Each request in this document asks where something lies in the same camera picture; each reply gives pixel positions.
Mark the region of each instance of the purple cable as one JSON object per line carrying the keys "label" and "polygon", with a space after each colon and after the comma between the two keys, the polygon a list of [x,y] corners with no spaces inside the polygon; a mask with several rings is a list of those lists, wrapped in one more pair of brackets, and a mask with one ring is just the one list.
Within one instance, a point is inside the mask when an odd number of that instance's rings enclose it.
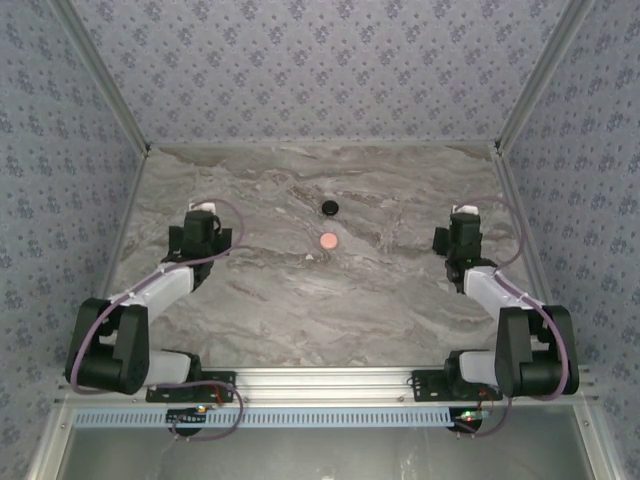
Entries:
{"label": "purple cable", "polygon": [[204,385],[213,385],[215,387],[222,387],[236,396],[236,398],[238,399],[239,411],[238,411],[238,416],[236,417],[235,422],[233,422],[233,425],[231,425],[224,432],[218,433],[216,435],[207,435],[204,437],[184,437],[176,431],[176,428],[178,426],[178,423],[180,423],[180,420],[185,415],[178,415],[171,425],[171,433],[173,433],[176,440],[184,440],[185,442],[208,442],[212,440],[220,440],[221,438],[228,437],[229,435],[234,433],[240,426],[240,422],[242,422],[242,415],[244,414],[244,401],[242,400],[242,397],[240,396],[240,393],[238,392],[236,387],[234,387],[230,383],[219,382],[217,380],[202,380],[199,382],[186,382],[186,383],[161,383],[156,385],[156,387],[158,388],[189,388],[189,387],[202,387]]}
{"label": "purple cable", "polygon": [[217,260],[219,258],[222,258],[222,257],[228,255],[233,250],[235,250],[238,247],[238,245],[240,245],[240,242],[242,242],[242,239],[244,237],[244,230],[245,230],[244,219],[242,218],[242,214],[231,203],[227,202],[226,200],[221,200],[221,199],[218,199],[218,198],[207,198],[207,199],[201,200],[199,202],[195,202],[192,205],[192,208],[193,207],[197,207],[198,205],[202,205],[203,203],[209,203],[209,202],[221,203],[222,205],[226,205],[231,210],[233,210],[233,213],[236,214],[236,217],[238,218],[238,222],[240,223],[240,233],[238,234],[238,238],[236,239],[236,241],[222,253],[218,253],[216,255],[212,255],[212,256],[207,257],[207,258],[199,258],[197,260],[189,260],[189,261],[182,262],[182,263],[174,263],[173,265],[170,265],[167,268],[165,268],[163,271],[156,271],[156,272],[152,273],[151,275],[149,275],[144,280],[142,280],[140,283],[135,285],[130,290],[129,293],[125,293],[124,295],[122,295],[122,296],[118,297],[116,300],[114,300],[111,303],[111,305],[109,305],[105,309],[105,311],[102,312],[98,316],[98,318],[96,319],[94,324],[91,325],[91,328],[87,332],[87,336],[84,338],[84,340],[82,341],[82,344],[80,345],[80,348],[78,349],[78,354],[76,355],[76,359],[73,362],[73,367],[71,368],[71,379],[70,379],[71,381],[69,382],[71,384],[71,388],[73,389],[74,392],[82,394],[82,395],[100,395],[100,394],[103,394],[103,393],[108,393],[108,392],[105,392],[103,390],[87,390],[87,389],[80,388],[78,386],[78,372],[80,371],[80,365],[82,364],[82,360],[84,359],[84,356],[87,353],[87,350],[89,349],[89,345],[91,344],[91,339],[93,339],[94,335],[96,334],[96,332],[100,328],[100,325],[102,325],[102,322],[104,322],[105,319],[107,319],[109,317],[111,312],[113,312],[120,304],[125,302],[127,299],[131,298],[133,295],[139,293],[144,288],[146,288],[149,285],[151,285],[158,278],[162,277],[165,273],[172,272],[173,270],[176,270],[176,269],[181,268],[181,267],[192,267],[192,266],[195,266],[195,265],[200,265],[200,264],[203,264],[203,263],[212,262],[214,260]]}

